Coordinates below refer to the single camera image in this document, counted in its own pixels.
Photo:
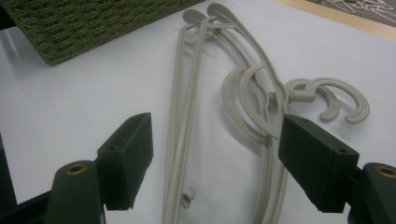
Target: white surface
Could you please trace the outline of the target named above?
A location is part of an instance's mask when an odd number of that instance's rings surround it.
[[[214,1],[194,6],[205,12]],[[371,105],[362,124],[343,116],[320,123],[323,103],[293,105],[361,154],[360,166],[396,166],[396,43],[271,0],[224,0],[266,50],[280,79],[335,77]],[[167,120],[182,13],[173,14],[55,67],[45,65],[21,31],[0,32],[0,133],[21,203],[50,189],[61,166],[94,160],[96,149],[132,115],[151,112],[154,160],[129,212],[106,212],[107,223],[161,223]],[[186,185],[197,187],[188,223],[251,223],[260,148],[231,122],[220,96],[235,64],[207,43],[202,61]],[[346,98],[344,108],[353,109]],[[280,223],[347,223],[319,213],[290,178]]]

